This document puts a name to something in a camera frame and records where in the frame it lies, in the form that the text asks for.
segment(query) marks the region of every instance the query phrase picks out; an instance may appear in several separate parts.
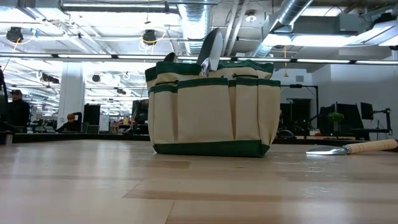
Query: person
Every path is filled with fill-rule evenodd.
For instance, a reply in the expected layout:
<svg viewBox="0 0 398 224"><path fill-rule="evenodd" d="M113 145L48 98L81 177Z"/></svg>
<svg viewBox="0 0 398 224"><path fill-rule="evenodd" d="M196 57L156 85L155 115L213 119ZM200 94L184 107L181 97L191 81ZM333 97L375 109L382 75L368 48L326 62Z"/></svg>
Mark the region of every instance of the person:
<svg viewBox="0 0 398 224"><path fill-rule="evenodd" d="M68 114L68 122L62 125L61 128L57 129L57 132L80 132L81 123L75 120L74 114Z"/></svg>
<svg viewBox="0 0 398 224"><path fill-rule="evenodd" d="M11 96L12 102L7 105L8 122L15 127L23 127L26 132L27 123L30 120L30 105L22 99L20 90L12 90Z"/></svg>

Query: ceiling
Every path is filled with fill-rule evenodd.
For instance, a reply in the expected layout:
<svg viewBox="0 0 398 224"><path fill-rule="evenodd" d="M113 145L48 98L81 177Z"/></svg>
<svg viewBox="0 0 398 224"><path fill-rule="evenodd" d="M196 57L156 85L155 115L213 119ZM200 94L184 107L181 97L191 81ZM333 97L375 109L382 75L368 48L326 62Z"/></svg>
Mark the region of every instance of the ceiling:
<svg viewBox="0 0 398 224"><path fill-rule="evenodd" d="M364 5L364 3L356 4L356 1L315 0L302 16L335 17L353 4L356 4L356 7L350 13L357 14L359 11L372 11L395 3L396 1L390 0L367 0ZM243 20L238 32L239 40L233 46L233 54L247 54L259 46L262 40L261 28L266 15L277 12L280 9L280 4L279 0L249 2L247 10L254 10L256 20L253 22ZM232 6L233 1L224 0L211 7L210 27L212 29L220 28L225 35ZM33 19L29 13L16 8L0 7L0 52L166 55L174 51L177 55L187 54L185 44L188 40L183 36L180 16L177 14L109 11L68 11L64 14L45 9L41 12L41 19ZM59 20L62 23L43 21L43 18ZM24 41L22 44L15 46L5 38L10 27L23 28ZM153 46L142 43L141 35L147 29L154 29L158 38L158 42ZM286 47L277 46L271 50L274 57L335 59L383 59L390 53L388 47L379 46L337 48L288 45ZM26 93L28 101L41 105L40 113L56 114L60 87L52 85L53 88L44 88L43 86L48 83L40 81L38 71L62 81L63 62L0 57L0 65L7 63L4 72L7 84L27 86L22 90ZM82 63L84 63L83 71L87 74L86 103L100 103L104 113L130 113L133 100L147 98L144 70L153 67L154 63ZM282 68L284 64L277 63L275 67ZM310 72L319 68L316 65L302 64L289 65L289 67L305 68ZM102 78L102 82L95 83L91 79L93 75L101 75L104 78ZM130 89L126 89L125 95L117 94L116 90L111 88L104 89L113 86L129 87Z"/></svg>

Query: white pillar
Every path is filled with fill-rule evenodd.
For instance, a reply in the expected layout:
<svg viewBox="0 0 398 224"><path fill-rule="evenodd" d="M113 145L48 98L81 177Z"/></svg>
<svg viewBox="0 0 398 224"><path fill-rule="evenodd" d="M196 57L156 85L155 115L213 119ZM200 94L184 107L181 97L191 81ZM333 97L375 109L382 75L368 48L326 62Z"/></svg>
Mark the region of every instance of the white pillar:
<svg viewBox="0 0 398 224"><path fill-rule="evenodd" d="M64 62L61 79L57 128L67 122L67 115L81 112L85 105L86 78L82 63Z"/></svg>

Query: ductwork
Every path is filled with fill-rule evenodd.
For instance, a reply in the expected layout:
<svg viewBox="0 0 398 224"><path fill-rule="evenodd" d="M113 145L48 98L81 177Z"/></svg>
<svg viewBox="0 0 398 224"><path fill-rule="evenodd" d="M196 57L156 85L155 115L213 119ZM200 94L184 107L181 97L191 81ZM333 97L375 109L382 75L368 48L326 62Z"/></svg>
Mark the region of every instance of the ductwork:
<svg viewBox="0 0 398 224"><path fill-rule="evenodd" d="M253 57L266 57L274 46L267 45L266 36L275 28L288 26L292 30L294 22L301 16L313 0L285 0L276 15L271 15L264 23L265 35L261 45L253 52Z"/></svg>
<svg viewBox="0 0 398 224"><path fill-rule="evenodd" d="M203 39L210 30L210 6L201 4L178 5L182 17L182 34L184 39L197 40L186 42L185 49L189 55L198 55Z"/></svg>

